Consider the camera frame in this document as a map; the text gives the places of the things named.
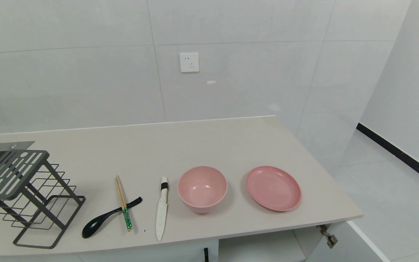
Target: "spoon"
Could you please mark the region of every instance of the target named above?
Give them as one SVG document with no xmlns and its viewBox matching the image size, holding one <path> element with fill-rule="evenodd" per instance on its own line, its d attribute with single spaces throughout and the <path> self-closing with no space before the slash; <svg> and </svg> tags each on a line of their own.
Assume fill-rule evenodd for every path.
<svg viewBox="0 0 419 262">
<path fill-rule="evenodd" d="M 140 204 L 142 201 L 141 197 L 138 197 L 137 199 L 135 199 L 134 201 L 130 202 L 127 204 L 127 208 L 131 209 L 132 207 L 135 207 L 136 205 Z M 97 217 L 95 217 L 94 219 L 92 219 L 90 222 L 88 222 L 85 227 L 83 227 L 82 230 L 82 237 L 83 238 L 89 238 L 92 236 L 92 234 L 94 234 L 101 226 L 101 224 L 103 224 L 103 222 L 105 222 L 105 220 L 112 214 L 117 213 L 122 211 L 121 207 L 118 207 L 112 211 L 109 211 L 107 213 L 104 213 L 102 215 L 99 215 Z"/>
</svg>

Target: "knife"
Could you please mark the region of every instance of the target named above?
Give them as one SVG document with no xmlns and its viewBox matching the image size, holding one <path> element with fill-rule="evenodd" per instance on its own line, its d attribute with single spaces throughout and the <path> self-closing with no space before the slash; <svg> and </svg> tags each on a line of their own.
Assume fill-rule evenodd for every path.
<svg viewBox="0 0 419 262">
<path fill-rule="evenodd" d="M 168 212 L 168 179 L 161 178 L 161 198 L 158 201 L 158 211 L 156 211 L 156 237 L 161 241 L 166 225 L 166 213 Z"/>
</svg>

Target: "white countertop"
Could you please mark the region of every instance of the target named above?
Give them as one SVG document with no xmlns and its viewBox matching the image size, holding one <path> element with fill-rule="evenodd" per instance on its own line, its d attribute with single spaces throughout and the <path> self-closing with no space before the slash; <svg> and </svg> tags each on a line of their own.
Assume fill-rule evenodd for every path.
<svg viewBox="0 0 419 262">
<path fill-rule="evenodd" d="M 347 221 L 360 209 L 275 116 L 145 124 L 0 135 L 0 143 L 35 141 L 46 150 L 87 200 L 54 249 L 16 247 L 20 229 L 0 215 L 0 255 L 81 253 L 143 247 L 199 239 L 221 239 Z M 212 166 L 228 181 L 220 206 L 208 214 L 188 210 L 177 182 L 195 166 Z M 273 212 L 246 192 L 245 176 L 257 166 L 291 174 L 302 190 L 298 207 Z M 81 231 L 92 218 L 120 206 L 114 178 L 121 177 L 126 201 L 141 196 L 130 210 L 133 231 L 119 214 L 91 238 Z M 156 207 L 161 177 L 169 179 L 168 216 L 162 242 L 156 240 Z"/>
</svg>

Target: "chopstick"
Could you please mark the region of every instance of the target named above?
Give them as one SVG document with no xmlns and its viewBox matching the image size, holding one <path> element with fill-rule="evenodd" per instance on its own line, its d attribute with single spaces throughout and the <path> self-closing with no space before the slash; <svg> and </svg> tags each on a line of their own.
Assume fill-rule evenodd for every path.
<svg viewBox="0 0 419 262">
<path fill-rule="evenodd" d="M 132 222 L 128 214 L 127 204 L 125 202 L 124 193 L 122 191 L 122 183 L 119 176 L 116 176 L 116 186 L 117 186 L 117 191 L 119 193 L 119 199 L 121 200 L 121 207 L 124 214 L 125 225 L 127 226 L 127 231 L 130 232 L 130 230 L 132 229 Z"/>
</svg>

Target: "electrical outlet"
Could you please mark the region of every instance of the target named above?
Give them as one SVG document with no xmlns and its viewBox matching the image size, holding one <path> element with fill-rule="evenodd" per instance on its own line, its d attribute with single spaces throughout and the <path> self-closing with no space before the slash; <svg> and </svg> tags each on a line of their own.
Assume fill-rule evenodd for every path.
<svg viewBox="0 0 419 262">
<path fill-rule="evenodd" d="M 182 73 L 200 71 L 198 53 L 180 53 L 180 60 Z"/>
</svg>

